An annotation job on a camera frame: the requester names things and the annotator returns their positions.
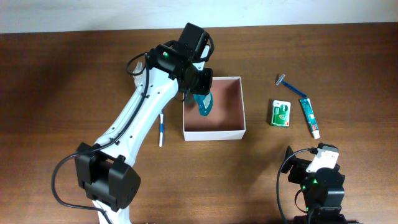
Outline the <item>teal mouthwash bottle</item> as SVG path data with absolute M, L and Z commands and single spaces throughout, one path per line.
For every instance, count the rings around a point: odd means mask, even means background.
M 213 94 L 209 92 L 207 95 L 194 95 L 194 100 L 198 104 L 201 116 L 208 116 L 213 107 Z

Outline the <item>clear blue spray bottle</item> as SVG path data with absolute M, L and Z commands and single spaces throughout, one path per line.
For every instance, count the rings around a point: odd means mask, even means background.
M 135 69 L 133 70 L 134 84 L 138 87 L 142 83 L 144 78 L 145 66 L 142 62 L 138 62 Z

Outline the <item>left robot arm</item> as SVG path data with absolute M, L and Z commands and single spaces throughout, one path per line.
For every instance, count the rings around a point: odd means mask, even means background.
M 75 157 L 78 185 L 98 212 L 100 223 L 129 223 L 129 204 L 141 178 L 132 168 L 141 144 L 178 92 L 207 95 L 213 71 L 204 66 L 214 51 L 209 33 L 186 24 L 178 40 L 144 53 L 145 67 L 133 74 L 136 90 L 111 127 Z

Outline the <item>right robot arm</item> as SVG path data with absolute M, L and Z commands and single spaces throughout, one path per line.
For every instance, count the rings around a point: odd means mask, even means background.
M 303 215 L 295 216 L 293 224 L 349 224 L 357 220 L 348 220 L 341 213 L 345 196 L 343 184 L 345 176 L 340 173 L 337 164 L 338 148 L 320 143 L 317 147 L 301 149 L 294 152 L 289 146 L 279 168 L 281 173 L 288 174 L 288 181 L 298 184 L 298 194 L 303 194 L 305 208 Z

